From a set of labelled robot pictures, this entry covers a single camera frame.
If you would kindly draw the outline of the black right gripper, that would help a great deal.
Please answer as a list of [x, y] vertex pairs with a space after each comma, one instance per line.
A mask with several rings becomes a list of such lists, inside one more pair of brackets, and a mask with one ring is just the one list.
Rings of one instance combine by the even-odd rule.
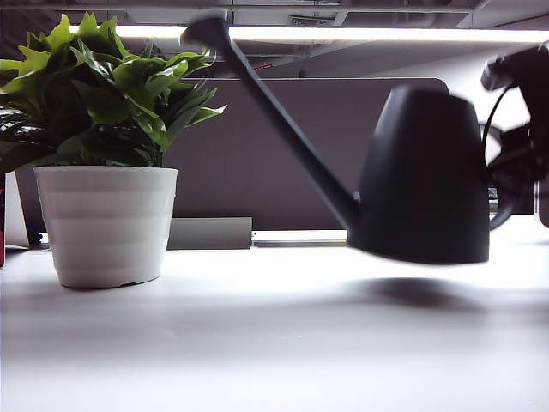
[[491, 162], [491, 174], [501, 183], [533, 183], [548, 175], [548, 43], [516, 55], [514, 83], [530, 118], [510, 130], [492, 127], [502, 154]]

